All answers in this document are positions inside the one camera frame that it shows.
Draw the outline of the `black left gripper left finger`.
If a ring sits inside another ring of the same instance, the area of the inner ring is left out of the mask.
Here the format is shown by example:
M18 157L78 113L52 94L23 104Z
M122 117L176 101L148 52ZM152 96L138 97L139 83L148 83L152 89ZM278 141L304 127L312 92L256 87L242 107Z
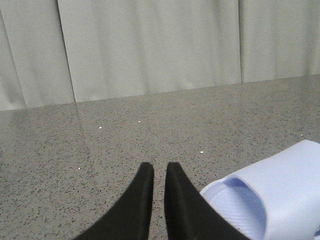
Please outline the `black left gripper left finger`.
M76 240L147 240L152 215L154 168L143 162L128 188L97 222Z

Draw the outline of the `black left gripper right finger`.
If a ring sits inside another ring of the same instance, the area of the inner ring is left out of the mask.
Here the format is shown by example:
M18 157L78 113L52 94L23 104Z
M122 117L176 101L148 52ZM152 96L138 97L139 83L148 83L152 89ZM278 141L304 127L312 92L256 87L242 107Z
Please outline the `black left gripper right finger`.
M165 222L169 240L245 240L200 195L178 162L167 165Z

